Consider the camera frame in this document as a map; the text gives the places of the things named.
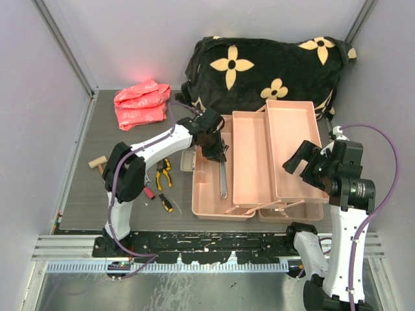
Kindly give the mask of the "grey tool box latch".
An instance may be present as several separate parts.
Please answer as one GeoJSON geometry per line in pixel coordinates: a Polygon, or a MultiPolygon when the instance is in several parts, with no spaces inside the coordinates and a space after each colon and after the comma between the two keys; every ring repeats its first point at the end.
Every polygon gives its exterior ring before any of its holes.
{"type": "Polygon", "coordinates": [[[194,150],[183,150],[180,160],[180,170],[182,172],[192,172],[195,169],[195,154],[194,150]]]}

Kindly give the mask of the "pink plastic tool box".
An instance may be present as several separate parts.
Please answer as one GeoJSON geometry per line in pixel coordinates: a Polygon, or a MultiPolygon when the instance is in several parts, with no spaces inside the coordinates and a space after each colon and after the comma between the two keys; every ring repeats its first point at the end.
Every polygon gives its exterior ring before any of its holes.
{"type": "Polygon", "coordinates": [[[193,153],[192,212],[203,220],[311,223],[324,217],[328,196],[282,167],[304,140],[321,145],[310,101],[268,100],[257,110],[225,116],[228,195],[220,195],[220,165],[193,153]]]}

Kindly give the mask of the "yellow handled pliers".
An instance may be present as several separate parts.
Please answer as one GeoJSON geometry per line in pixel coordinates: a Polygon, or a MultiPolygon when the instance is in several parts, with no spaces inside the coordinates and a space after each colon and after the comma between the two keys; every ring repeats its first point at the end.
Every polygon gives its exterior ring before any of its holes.
{"type": "Polygon", "coordinates": [[[159,191],[162,191],[161,176],[164,175],[167,178],[168,186],[172,187],[172,179],[169,174],[171,170],[170,161],[164,158],[156,163],[156,187],[159,191]]]}

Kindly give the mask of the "silver adjustable wrench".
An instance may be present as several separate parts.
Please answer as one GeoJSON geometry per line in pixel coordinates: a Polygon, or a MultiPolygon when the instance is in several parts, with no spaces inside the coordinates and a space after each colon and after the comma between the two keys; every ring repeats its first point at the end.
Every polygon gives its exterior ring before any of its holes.
{"type": "Polygon", "coordinates": [[[220,162],[220,197],[226,199],[228,196],[226,163],[220,162]]]}

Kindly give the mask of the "silver combination spanner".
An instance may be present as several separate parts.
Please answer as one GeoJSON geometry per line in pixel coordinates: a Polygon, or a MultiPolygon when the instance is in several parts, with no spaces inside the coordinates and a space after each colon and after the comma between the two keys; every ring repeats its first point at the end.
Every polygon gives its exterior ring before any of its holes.
{"type": "Polygon", "coordinates": [[[147,187],[147,188],[149,188],[149,187],[151,187],[151,186],[154,185],[153,182],[152,182],[152,180],[149,178],[148,174],[145,174],[145,182],[144,182],[144,184],[145,184],[145,187],[147,187]]]}

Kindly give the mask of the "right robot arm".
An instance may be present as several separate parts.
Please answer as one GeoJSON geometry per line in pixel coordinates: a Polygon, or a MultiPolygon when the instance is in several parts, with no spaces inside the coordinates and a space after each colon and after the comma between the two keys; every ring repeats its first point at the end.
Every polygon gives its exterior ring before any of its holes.
{"type": "Polygon", "coordinates": [[[303,287],[306,310],[373,310],[362,284],[364,247],[374,211],[375,184],[361,178],[363,146],[336,139],[326,148],[303,141],[283,164],[293,174],[306,161],[300,177],[329,196],[333,232],[325,255],[315,226],[293,222],[286,230],[285,249],[299,255],[308,280],[303,287]]]}

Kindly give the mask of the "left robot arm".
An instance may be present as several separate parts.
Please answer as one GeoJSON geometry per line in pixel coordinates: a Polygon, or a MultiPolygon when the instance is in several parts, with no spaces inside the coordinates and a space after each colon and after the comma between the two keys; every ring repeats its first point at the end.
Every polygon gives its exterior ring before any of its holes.
{"type": "Polygon", "coordinates": [[[107,250],[116,257],[130,249],[130,215],[134,200],[145,188],[147,170],[173,153],[199,146],[210,161],[226,159],[228,146],[221,136],[224,117],[211,108],[184,117],[163,133],[142,143],[114,146],[102,173],[108,195],[108,215],[103,238],[107,250]]]}

